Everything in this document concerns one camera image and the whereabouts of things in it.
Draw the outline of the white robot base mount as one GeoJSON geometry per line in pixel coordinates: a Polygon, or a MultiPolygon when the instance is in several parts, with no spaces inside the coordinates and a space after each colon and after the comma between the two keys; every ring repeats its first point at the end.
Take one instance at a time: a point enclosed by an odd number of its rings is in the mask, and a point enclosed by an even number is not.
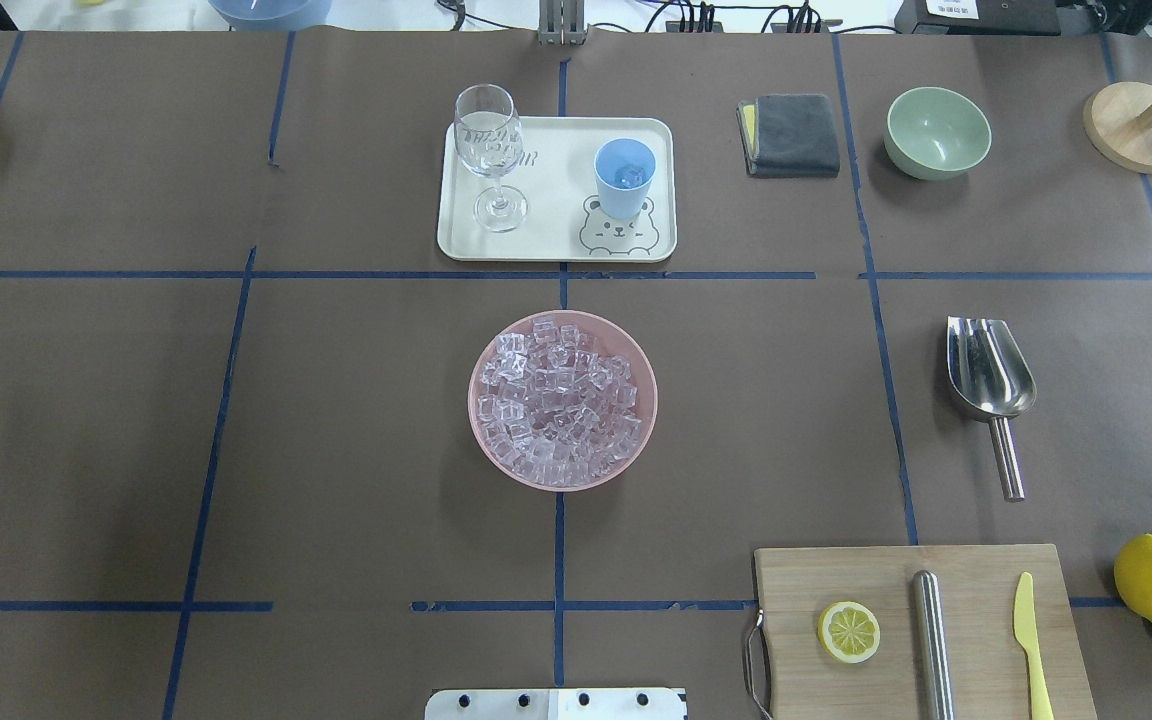
{"type": "Polygon", "coordinates": [[[684,689],[666,687],[445,689],[425,719],[687,719],[684,689]]]}

